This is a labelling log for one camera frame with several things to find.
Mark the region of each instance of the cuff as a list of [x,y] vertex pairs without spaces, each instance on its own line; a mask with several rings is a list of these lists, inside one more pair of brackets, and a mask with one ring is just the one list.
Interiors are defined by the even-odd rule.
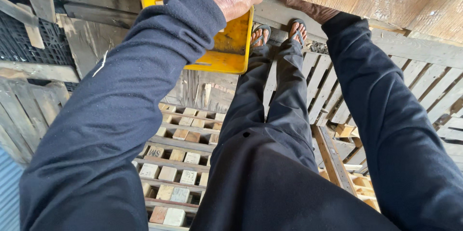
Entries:
[[326,23],[324,23],[321,26],[321,29],[323,32],[325,32],[325,34],[327,34],[328,38],[331,38],[343,31],[348,26],[359,21],[362,21],[362,18],[359,16],[348,14],[346,12],[340,12]]
[[225,28],[227,22],[222,10],[214,0],[178,0],[197,17],[200,24],[210,34],[217,34]]

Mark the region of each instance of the yellow crate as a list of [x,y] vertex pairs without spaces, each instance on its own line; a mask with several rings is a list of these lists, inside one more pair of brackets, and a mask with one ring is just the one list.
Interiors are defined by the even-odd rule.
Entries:
[[[143,8],[163,0],[141,0]],[[244,74],[248,69],[249,40],[251,38],[254,7],[237,19],[227,22],[223,32],[214,36],[214,48],[185,69]]]

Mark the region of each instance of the black pants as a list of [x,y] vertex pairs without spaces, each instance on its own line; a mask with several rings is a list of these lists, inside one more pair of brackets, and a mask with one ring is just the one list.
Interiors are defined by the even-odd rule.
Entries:
[[[248,70],[241,75],[225,120],[222,125],[217,149],[228,139],[250,127],[277,128],[301,145],[312,146],[307,111],[307,82],[301,72],[301,45],[294,39],[288,39],[281,44],[275,59],[277,89],[270,104],[267,121],[263,107],[263,92],[267,82],[272,60],[269,59],[268,46],[257,46],[251,49]],[[313,154],[307,154],[305,159],[313,161]]]

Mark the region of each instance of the foot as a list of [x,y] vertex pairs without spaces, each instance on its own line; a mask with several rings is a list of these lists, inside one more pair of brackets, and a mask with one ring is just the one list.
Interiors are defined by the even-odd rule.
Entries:
[[267,29],[264,29],[263,31],[262,31],[262,29],[258,29],[255,33],[252,33],[252,35],[251,35],[251,43],[254,42],[257,38],[259,38],[262,35],[262,33],[263,33],[263,39],[259,40],[252,47],[263,46],[262,40],[265,42],[265,44],[267,43],[267,41],[269,40],[269,30],[267,30]]
[[298,30],[302,34],[302,38],[305,41],[307,39],[306,27],[304,27],[303,24],[299,24],[298,22],[295,22],[293,26],[291,27],[291,31],[289,32],[289,38],[292,38],[298,41],[300,44],[304,45],[304,42],[300,41],[299,35],[296,34]]

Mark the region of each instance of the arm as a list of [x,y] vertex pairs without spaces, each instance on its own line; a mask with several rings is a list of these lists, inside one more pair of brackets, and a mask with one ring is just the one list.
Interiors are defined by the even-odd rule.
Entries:
[[225,22],[262,0],[164,0],[81,81],[20,181],[22,230],[147,230],[131,161],[161,125],[159,101]]
[[462,173],[401,69],[371,42],[367,20],[340,13],[322,28],[381,212],[405,230],[461,230]]

